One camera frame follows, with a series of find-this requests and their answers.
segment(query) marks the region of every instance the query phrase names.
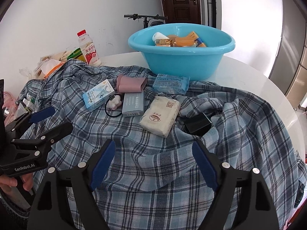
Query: refrigerator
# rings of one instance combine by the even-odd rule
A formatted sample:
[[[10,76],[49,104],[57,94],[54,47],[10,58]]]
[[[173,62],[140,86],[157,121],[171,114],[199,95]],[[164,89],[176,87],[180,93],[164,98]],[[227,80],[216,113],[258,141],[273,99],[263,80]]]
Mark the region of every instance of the refrigerator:
[[[269,79],[297,108],[307,93],[307,24],[293,0],[282,2],[281,42]]]

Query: bicycle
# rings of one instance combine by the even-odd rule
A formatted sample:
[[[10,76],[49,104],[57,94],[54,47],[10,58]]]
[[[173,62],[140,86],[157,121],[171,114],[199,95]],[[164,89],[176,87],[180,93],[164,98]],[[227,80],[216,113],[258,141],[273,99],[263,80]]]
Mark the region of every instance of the bicycle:
[[[135,21],[136,19],[143,19],[143,25],[144,25],[144,28],[148,28],[148,25],[149,25],[149,22],[153,19],[155,20],[167,20],[167,17],[164,17],[164,16],[159,16],[159,15],[156,15],[156,16],[140,16],[138,14],[133,14],[133,15],[124,15],[124,18],[128,18],[128,19],[133,19],[133,21]],[[157,25],[161,25],[161,24],[164,24],[162,21],[154,21],[150,24],[151,27],[153,26],[157,26]]]

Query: gray box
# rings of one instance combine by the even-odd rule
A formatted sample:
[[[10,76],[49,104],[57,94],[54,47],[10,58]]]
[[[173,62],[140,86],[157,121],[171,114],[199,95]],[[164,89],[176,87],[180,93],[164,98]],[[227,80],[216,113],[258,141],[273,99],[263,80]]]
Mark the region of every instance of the gray box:
[[[144,92],[125,93],[122,105],[123,117],[142,116],[144,114]]]

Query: brown door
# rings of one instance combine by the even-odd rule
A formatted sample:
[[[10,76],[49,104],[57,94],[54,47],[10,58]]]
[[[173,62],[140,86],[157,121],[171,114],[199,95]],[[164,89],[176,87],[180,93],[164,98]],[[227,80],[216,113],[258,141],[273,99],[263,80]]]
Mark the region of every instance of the brown door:
[[[162,0],[166,23],[201,24],[199,0]]]

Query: pink fabric item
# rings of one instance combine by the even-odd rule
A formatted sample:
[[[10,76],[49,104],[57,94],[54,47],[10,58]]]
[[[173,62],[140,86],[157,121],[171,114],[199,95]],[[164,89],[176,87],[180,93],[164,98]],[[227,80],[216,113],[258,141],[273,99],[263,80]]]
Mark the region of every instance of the pink fabric item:
[[[117,91],[119,93],[140,93],[147,84],[147,78],[132,78],[120,74],[117,78]]]
[[[17,111],[17,105],[15,103],[16,99],[13,97],[13,95],[9,92],[4,92],[4,107],[10,108],[10,112],[7,116],[7,118],[4,120],[5,126],[7,126],[10,122],[14,120],[14,115]]]

